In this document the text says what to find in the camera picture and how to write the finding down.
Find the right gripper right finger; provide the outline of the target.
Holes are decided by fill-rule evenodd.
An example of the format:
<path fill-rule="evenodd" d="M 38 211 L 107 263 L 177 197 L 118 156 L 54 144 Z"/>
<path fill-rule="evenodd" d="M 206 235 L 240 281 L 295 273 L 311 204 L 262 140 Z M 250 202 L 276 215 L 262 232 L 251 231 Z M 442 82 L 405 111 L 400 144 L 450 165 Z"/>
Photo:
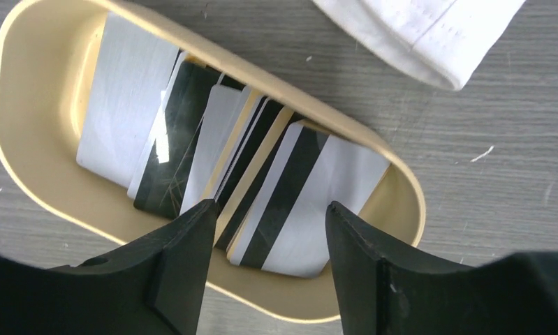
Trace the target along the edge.
<path fill-rule="evenodd" d="M 332 202 L 325 228 L 345 334 L 558 334 L 558 251 L 470 267 Z"/>

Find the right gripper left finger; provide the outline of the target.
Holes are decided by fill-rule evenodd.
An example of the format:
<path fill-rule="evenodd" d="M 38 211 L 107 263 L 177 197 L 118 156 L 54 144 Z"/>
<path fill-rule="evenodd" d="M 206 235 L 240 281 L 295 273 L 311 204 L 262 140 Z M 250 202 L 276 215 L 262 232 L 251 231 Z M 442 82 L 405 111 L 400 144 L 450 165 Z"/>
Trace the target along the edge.
<path fill-rule="evenodd" d="M 195 334 L 218 215 L 203 200 L 76 267 L 0 255 L 0 334 Z"/>

